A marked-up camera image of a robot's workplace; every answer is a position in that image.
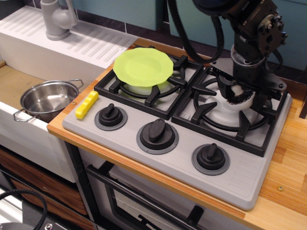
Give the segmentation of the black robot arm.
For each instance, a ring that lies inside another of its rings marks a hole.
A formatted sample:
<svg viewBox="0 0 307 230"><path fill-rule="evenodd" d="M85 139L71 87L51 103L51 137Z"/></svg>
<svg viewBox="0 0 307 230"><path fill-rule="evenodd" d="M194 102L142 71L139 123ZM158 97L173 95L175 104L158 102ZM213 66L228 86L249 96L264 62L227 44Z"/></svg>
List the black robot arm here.
<svg viewBox="0 0 307 230"><path fill-rule="evenodd" d="M239 85L255 90L251 109L260 111L268 99L279 100L285 83L279 82L276 70L267 67L267 58L274 53L279 62L283 58L278 47L285 44L288 34L284 23L271 0L195 0L196 8L211 17L217 38L217 50L209 59L203 59L190 44L180 19L177 2L169 0L168 6L184 49L195 61L205 64L215 62L224 48L224 33L220 17L230 21L235 33L231 48L232 79Z"/></svg>

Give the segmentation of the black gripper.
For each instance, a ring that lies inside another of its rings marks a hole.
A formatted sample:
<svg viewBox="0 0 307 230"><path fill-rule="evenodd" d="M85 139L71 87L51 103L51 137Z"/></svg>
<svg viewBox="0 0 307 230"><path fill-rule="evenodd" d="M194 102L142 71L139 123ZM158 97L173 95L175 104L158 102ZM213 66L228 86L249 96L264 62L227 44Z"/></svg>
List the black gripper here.
<svg viewBox="0 0 307 230"><path fill-rule="evenodd" d="M287 84L277 75L267 72L261 64L238 64L230 58L220 58L211 63L214 71L218 72L218 87L225 99L234 96L231 87L239 85L243 89L251 89L256 93L251 109L260 111L267 107L271 98L279 100Z"/></svg>

